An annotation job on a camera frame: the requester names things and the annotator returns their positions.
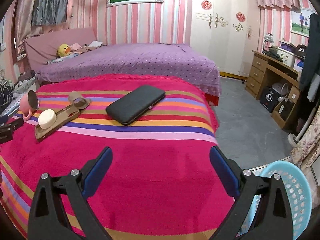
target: screw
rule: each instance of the screw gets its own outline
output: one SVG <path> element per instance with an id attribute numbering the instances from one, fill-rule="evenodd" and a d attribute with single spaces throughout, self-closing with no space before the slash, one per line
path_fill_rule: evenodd
<path id="1" fill-rule="evenodd" d="M 245 176 L 250 176 L 252 174 L 252 172 L 250 170 L 243 170 L 243 174 Z"/>
<path id="2" fill-rule="evenodd" d="M 74 169 L 71 171 L 72 176 L 77 176 L 79 173 L 80 173 L 80 171 L 78 169 Z"/>
<path id="3" fill-rule="evenodd" d="M 273 175 L 273 177 L 274 177 L 276 180 L 281 179 L 281 176 L 280 176 L 278 173 L 275 173 L 275 174 Z"/>
<path id="4" fill-rule="evenodd" d="M 49 177 L 48 173 L 44 173 L 41 175 L 41 179 L 47 179 Z"/>

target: polka dot bedspread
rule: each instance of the polka dot bedspread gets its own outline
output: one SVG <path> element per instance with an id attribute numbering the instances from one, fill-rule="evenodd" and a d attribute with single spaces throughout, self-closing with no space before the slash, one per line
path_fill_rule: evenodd
<path id="1" fill-rule="evenodd" d="M 40 82 L 60 82 L 107 73 L 176 76 L 203 92 L 220 96 L 219 71 L 215 63 L 188 45 L 109 45 L 36 71 Z"/>

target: wardrobe door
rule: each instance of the wardrobe door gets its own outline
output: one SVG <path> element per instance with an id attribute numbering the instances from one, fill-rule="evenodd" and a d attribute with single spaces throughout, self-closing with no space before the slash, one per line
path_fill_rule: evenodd
<path id="1" fill-rule="evenodd" d="M 226 71 L 230 36 L 230 16 L 232 0 L 214 0 L 213 29 L 209 59 L 212 59 L 219 71 Z"/>
<path id="2" fill-rule="evenodd" d="M 260 32 L 260 8 L 257 0 L 248 0 L 247 35 L 245 40 L 240 76 L 248 77 L 254 53 L 257 51 Z"/>
<path id="3" fill-rule="evenodd" d="M 248 0 L 231 0 L 230 14 L 228 50 L 223 71 L 239 75 L 247 33 Z"/>
<path id="4" fill-rule="evenodd" d="M 202 3 L 209 1 L 211 8 L 204 9 Z M 201 55 L 210 58 L 209 47 L 211 44 L 211 33 L 214 28 L 213 15 L 213 0 L 192 0 L 192 23 L 191 23 L 191 38 L 190 46 Z"/>

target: light blue basket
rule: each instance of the light blue basket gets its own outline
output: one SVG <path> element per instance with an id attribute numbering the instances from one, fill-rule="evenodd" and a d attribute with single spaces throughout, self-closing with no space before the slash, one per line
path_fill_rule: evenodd
<path id="1" fill-rule="evenodd" d="M 264 168 L 260 176 L 270 178 L 274 173 L 278 173 L 281 176 L 285 190 L 287 191 L 293 222 L 293 240 L 296 240 L 306 229 L 310 220 L 312 209 L 310 186 L 302 171 L 290 162 L 277 161 L 270 163 Z M 248 231 L 260 198 L 261 195 L 254 197 L 251 208 L 238 235 Z"/>

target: white soap bar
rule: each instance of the white soap bar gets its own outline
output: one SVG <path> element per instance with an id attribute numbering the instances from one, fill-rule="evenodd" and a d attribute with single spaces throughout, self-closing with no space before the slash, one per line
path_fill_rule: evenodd
<path id="1" fill-rule="evenodd" d="M 38 117 L 38 123 L 42 129 L 51 127 L 56 120 L 56 113 L 52 109 L 43 111 Z"/>

